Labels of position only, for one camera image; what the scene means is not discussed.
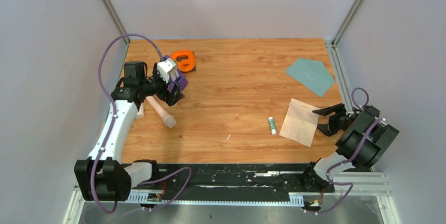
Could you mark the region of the beige letter paper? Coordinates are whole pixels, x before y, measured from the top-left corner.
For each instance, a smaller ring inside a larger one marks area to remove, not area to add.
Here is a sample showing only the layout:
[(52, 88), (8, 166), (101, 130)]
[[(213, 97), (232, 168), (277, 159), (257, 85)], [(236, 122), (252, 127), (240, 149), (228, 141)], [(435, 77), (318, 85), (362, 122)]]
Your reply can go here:
[(279, 135), (311, 147), (319, 119), (319, 115), (313, 111), (318, 109), (318, 107), (292, 98)]

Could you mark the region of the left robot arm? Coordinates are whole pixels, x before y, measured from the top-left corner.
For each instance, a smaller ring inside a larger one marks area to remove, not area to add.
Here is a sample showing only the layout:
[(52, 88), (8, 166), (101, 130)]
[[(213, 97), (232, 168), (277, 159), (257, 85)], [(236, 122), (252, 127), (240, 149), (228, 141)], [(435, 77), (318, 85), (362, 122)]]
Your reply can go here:
[(187, 82), (176, 63), (165, 58), (154, 64), (148, 76), (147, 64), (131, 61), (124, 64), (124, 75), (109, 94), (110, 112), (100, 137), (85, 160), (78, 160), (74, 173), (86, 201), (126, 201), (131, 189), (143, 183), (154, 189), (161, 174), (155, 161), (140, 160), (123, 167), (121, 157), (131, 124), (147, 97), (157, 96), (168, 106), (184, 98)]

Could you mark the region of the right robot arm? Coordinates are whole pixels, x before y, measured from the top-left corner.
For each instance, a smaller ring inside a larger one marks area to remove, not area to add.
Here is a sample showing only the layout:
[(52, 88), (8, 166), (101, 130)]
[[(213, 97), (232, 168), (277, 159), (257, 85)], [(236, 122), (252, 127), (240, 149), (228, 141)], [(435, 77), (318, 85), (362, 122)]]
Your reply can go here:
[(375, 106), (366, 105), (347, 113), (344, 104), (314, 111), (317, 115), (328, 115), (327, 124), (317, 128), (327, 136), (339, 130), (343, 134), (336, 141), (336, 150), (325, 158), (310, 162), (300, 177), (304, 191), (321, 192), (335, 184), (338, 174), (357, 168), (370, 168), (375, 165), (390, 147), (400, 131), (380, 116)]

